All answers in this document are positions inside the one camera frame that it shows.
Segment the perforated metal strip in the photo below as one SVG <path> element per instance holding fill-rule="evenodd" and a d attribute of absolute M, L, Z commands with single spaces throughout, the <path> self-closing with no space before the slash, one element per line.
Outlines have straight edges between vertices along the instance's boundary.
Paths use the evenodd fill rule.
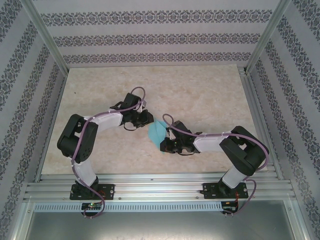
<path fill-rule="evenodd" d="M 78 213 L 81 202 L 37 203 L 36 213 Z M 204 212 L 222 211 L 220 201 L 208 202 L 107 202 L 105 212 Z"/>

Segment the patterned wallpaper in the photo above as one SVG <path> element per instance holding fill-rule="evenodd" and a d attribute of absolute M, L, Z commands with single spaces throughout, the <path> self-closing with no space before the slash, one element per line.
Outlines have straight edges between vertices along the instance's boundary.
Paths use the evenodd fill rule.
<path fill-rule="evenodd" d="M 39 168 L 65 76 L 18 0 L 0 0 L 0 240 Z"/>
<path fill-rule="evenodd" d="M 244 67 L 279 0 L 35 0 L 71 68 Z"/>
<path fill-rule="evenodd" d="M 311 239 L 320 239 L 319 16 L 319 2 L 293 0 L 250 73 Z"/>

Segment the beige floor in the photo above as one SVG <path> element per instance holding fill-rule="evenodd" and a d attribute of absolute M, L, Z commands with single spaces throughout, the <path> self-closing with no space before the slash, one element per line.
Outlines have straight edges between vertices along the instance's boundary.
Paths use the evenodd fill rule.
<path fill-rule="evenodd" d="M 104 112 L 136 86 L 145 88 L 147 109 L 157 119 L 171 114 L 192 132 L 220 133 L 241 125 L 256 136 L 235 65 L 73 68 L 42 174 L 72 173 L 70 161 L 57 149 L 70 115 Z M 134 132 L 122 127 L 101 132 L 90 159 L 98 174 L 224 172 L 231 166 L 223 152 L 163 154 L 148 138 L 148 126 Z"/>

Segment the mounting plate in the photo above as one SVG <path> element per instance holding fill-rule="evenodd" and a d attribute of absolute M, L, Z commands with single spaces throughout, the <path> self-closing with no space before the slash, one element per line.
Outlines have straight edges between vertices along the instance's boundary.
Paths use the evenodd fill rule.
<path fill-rule="evenodd" d="M 218 182 L 205 182 L 202 184 L 202 187 L 203 190 L 200 193 L 203 194 L 204 199 L 235 199 L 236 193 L 238 193 L 239 199 L 247 199 L 249 197 L 247 185 L 244 182 L 240 182 L 228 196 L 223 195 L 219 191 Z"/>
<path fill-rule="evenodd" d="M 79 195 L 77 191 L 77 184 L 73 184 L 70 192 L 70 200 L 100 200 L 100 197 L 94 195 L 92 198 L 88 198 L 87 196 Z M 113 200 L 115 195 L 115 185 L 114 184 L 98 184 L 97 192 L 101 194 L 101 191 L 105 193 L 104 200 Z"/>

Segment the purple cable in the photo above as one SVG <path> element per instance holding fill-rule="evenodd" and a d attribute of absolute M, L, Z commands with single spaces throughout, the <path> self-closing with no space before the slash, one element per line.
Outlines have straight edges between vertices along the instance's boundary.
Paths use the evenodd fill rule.
<path fill-rule="evenodd" d="M 171 118 L 171 124 L 169 122 L 167 122 L 167 120 L 165 119 L 165 116 L 168 116 L 169 118 Z M 162 115 L 162 119 L 163 121 L 172 129 L 180 132 L 180 133 L 183 133 L 183 134 L 186 134 L 186 135 L 189 135 L 189 136 L 192 136 L 192 137 L 221 137 L 221 136 L 233 136 L 233 137 L 238 137 L 238 138 L 243 138 L 243 139 L 247 139 L 251 142 L 254 142 L 255 144 L 257 144 L 264 152 L 265 154 L 265 161 L 264 161 L 264 164 L 259 167 L 257 169 L 257 171 L 263 169 L 269 162 L 269 154 L 267 152 L 267 150 L 265 149 L 265 147 L 260 143 L 258 142 L 257 140 L 253 139 L 252 137 L 249 137 L 249 136 L 246 136 L 246 135 L 242 135 L 242 134 L 236 134 L 236 133 L 210 133 L 210 134 L 193 134 L 193 133 L 190 133 L 190 132 L 187 132 L 187 131 L 183 131 L 183 130 L 180 130 L 174 126 L 172 126 L 172 124 L 174 123 L 174 118 L 170 115 L 170 114 L 163 114 Z M 245 202 L 245 204 L 236 212 L 236 213 L 233 213 L 233 215 L 236 215 L 238 214 L 239 212 L 242 211 L 242 209 L 250 202 L 250 200 L 252 199 L 252 197 L 254 196 L 254 193 L 256 192 L 256 188 L 257 188 L 257 183 L 255 180 L 253 179 L 248 179 L 249 176 L 246 176 L 243 180 L 244 181 L 251 181 L 254 183 L 254 189 L 250 195 L 250 197 L 248 198 L 248 200 Z"/>
<path fill-rule="evenodd" d="M 131 91 L 131 94 L 134 92 L 134 90 L 136 89 L 142 89 L 143 91 L 143 97 L 141 98 L 141 101 L 139 101 L 136 105 L 132 106 L 132 107 L 129 107 L 129 108 L 126 108 L 126 109 L 120 109 L 120 110 L 112 110 L 112 111 L 105 111 L 105 112 L 101 112 L 101 113 L 98 113 L 92 117 L 90 117 L 83 125 L 83 128 L 82 128 L 82 131 L 81 131 L 81 134 L 80 134 L 80 137 L 79 137 L 79 140 L 78 140 L 78 143 L 76 145 L 76 148 L 75 148 L 75 151 L 73 153 L 73 156 L 72 156 L 72 159 L 71 159 L 71 166 L 72 166 L 72 171 L 75 175 L 75 177 L 77 178 L 77 180 L 83 185 L 85 186 L 87 189 L 89 189 L 91 192 L 93 192 L 94 194 L 96 194 L 100 199 L 101 199 L 101 202 L 103 204 L 103 207 L 101 209 L 100 212 L 98 212 L 96 215 L 94 216 L 86 216 L 86 211 L 87 209 L 85 209 L 83 211 L 83 215 L 84 215 L 84 218 L 86 219 L 93 219 L 93 218 L 96 218 L 98 217 L 99 215 L 101 215 L 103 213 L 103 211 L 105 210 L 105 206 L 106 206 L 106 202 L 105 202 L 105 199 L 103 196 L 101 196 L 97 191 L 95 191 L 94 189 L 92 189 L 90 186 L 88 186 L 80 177 L 79 175 L 77 174 L 76 172 L 76 169 L 75 169 L 75 159 L 76 159 L 76 156 L 78 154 L 78 151 L 79 151 L 79 148 L 80 148 L 80 145 L 81 145 L 81 142 L 82 142 L 82 139 L 84 137 L 84 132 L 85 132 L 85 129 L 87 127 L 87 125 L 89 124 L 89 122 L 91 120 L 93 120 L 94 118 L 97 118 L 99 116 L 102 116 L 102 115 L 108 115 L 108 114 L 114 114 L 114 113 L 121 113 L 121 112 L 125 112 L 125 111 L 129 111 L 129 110 L 132 110 L 134 108 L 136 108 L 137 106 L 139 106 L 140 104 L 143 103 L 143 101 L 145 100 L 145 97 L 146 97 L 146 90 L 142 87 L 142 86 L 137 86 L 135 87 L 134 89 L 132 89 Z"/>

